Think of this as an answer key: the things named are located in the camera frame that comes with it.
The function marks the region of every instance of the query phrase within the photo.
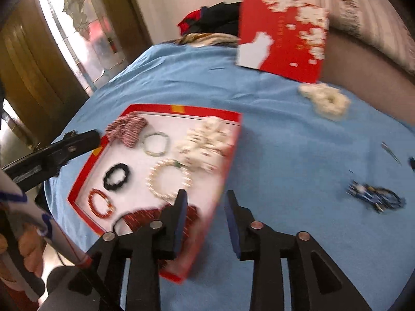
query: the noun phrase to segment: bracelet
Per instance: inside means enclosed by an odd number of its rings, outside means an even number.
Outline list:
[[[149,151],[149,150],[147,149],[147,146],[146,146],[146,139],[147,139],[148,137],[151,137],[151,136],[162,136],[162,137],[165,137],[165,148],[164,148],[164,151],[161,151],[161,152],[152,152],[152,151]],[[144,150],[144,152],[145,152],[148,156],[151,156],[151,157],[161,157],[161,156],[163,156],[163,155],[165,155],[165,154],[167,153],[167,151],[168,151],[168,149],[169,149],[169,147],[170,147],[170,137],[169,137],[167,134],[165,134],[164,132],[154,132],[154,133],[149,133],[149,134],[146,134],[146,135],[143,137],[143,141],[141,142],[141,144],[143,145],[143,150]]]
[[[117,169],[122,169],[124,171],[124,179],[122,179],[119,183],[113,183],[112,185],[108,183],[109,178],[111,177],[111,175],[113,175],[113,173],[117,170]],[[116,164],[114,166],[112,166],[106,173],[105,173],[105,177],[103,179],[104,182],[104,188],[107,191],[116,191],[118,189],[120,189],[124,183],[128,182],[128,178],[130,175],[130,171],[129,168],[126,164]]]
[[[94,197],[94,194],[98,194],[99,196],[101,196],[107,203],[107,207],[108,210],[105,214],[101,214],[100,212],[98,212],[98,210],[96,209],[95,205],[94,205],[94,201],[92,200]],[[101,192],[99,189],[95,189],[93,188],[89,195],[88,195],[88,205],[89,208],[91,208],[91,211],[94,213],[94,215],[96,217],[102,218],[102,219],[106,219],[109,218],[112,214],[113,211],[115,211],[115,207],[113,206],[113,204],[111,203],[111,201],[109,200],[108,196],[106,196],[103,192]]]
[[[190,172],[189,169],[185,166],[180,164],[178,161],[174,160],[174,159],[165,159],[165,160],[161,160],[158,163],[155,164],[154,167],[152,167],[150,170],[150,174],[148,176],[148,178],[146,178],[147,180],[147,187],[150,189],[150,192],[153,193],[153,195],[159,199],[162,199],[164,201],[167,201],[168,203],[173,204],[176,196],[177,196],[177,191],[169,193],[169,194],[162,194],[157,192],[154,189],[154,178],[157,176],[157,172],[160,170],[160,168],[165,167],[165,166],[174,166],[179,168],[184,176],[182,185],[183,185],[183,189],[188,189],[191,185],[192,185],[192,179],[190,178]]]

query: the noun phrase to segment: blue bedsheet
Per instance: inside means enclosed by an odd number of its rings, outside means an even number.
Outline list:
[[[415,155],[414,135],[347,91],[352,100],[347,118],[323,119],[298,94],[297,82],[237,67],[235,53],[227,47],[153,46],[95,92],[64,132],[103,131],[132,103],[242,112],[226,189],[275,230],[310,232],[373,310],[387,310],[415,267],[415,174],[407,164]],[[402,166],[381,148],[382,141]],[[72,160],[45,183],[53,216],[85,250],[97,236],[66,198],[87,158]],[[346,195],[352,178],[395,191],[407,199],[406,208],[377,214]],[[252,266],[232,252],[219,207],[189,279],[182,286],[162,279],[162,308],[248,310]]]

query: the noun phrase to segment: red bracelet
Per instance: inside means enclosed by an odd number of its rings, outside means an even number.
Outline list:
[[[93,202],[94,194],[100,195],[106,201],[108,210],[105,214],[101,214],[96,209],[94,202]],[[115,207],[113,206],[111,201],[108,199],[108,196],[106,196],[103,192],[95,188],[93,188],[88,195],[88,204],[89,204],[89,208],[91,208],[91,211],[95,214],[95,216],[102,218],[102,219],[109,218],[113,214],[113,211],[115,211]]]

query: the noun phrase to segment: striped scrunchie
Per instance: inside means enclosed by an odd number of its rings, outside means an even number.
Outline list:
[[[137,111],[118,117],[105,129],[109,141],[119,139],[125,146],[133,148],[138,141],[141,130],[148,121]]]

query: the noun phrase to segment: wooden door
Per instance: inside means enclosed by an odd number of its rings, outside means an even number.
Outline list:
[[[55,139],[88,99],[39,0],[21,0],[1,30],[0,76],[5,98],[41,146]]]

